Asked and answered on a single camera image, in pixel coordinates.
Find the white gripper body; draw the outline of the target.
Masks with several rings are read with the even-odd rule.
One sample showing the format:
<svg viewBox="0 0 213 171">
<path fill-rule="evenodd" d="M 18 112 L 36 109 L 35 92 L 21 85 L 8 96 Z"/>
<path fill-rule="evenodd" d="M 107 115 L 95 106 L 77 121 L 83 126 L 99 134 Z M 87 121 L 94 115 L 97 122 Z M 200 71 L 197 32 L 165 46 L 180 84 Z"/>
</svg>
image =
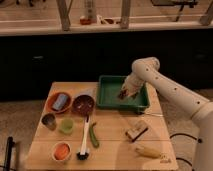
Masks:
<svg viewBox="0 0 213 171">
<path fill-rule="evenodd" d="M 140 79 L 138 76 L 134 74 L 130 74 L 126 77 L 121 90 L 127 90 L 128 96 L 127 97 L 134 97 L 136 96 L 141 88 L 143 87 L 144 81 Z"/>
</svg>

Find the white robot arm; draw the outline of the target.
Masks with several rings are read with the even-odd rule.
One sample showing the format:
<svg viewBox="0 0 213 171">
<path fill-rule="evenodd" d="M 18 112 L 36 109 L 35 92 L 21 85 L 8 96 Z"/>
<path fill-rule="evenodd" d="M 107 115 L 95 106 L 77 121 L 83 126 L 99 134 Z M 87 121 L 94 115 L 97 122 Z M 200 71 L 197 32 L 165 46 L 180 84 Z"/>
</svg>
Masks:
<svg viewBox="0 0 213 171">
<path fill-rule="evenodd" d="M 162 75 L 159 68 L 160 62 L 156 57 L 134 60 L 131 73 L 120 90 L 121 96 L 133 97 L 144 83 L 149 83 L 167 100 L 188 113 L 199 127 L 200 139 L 196 145 L 192 170 L 213 171 L 213 101 Z"/>
</svg>

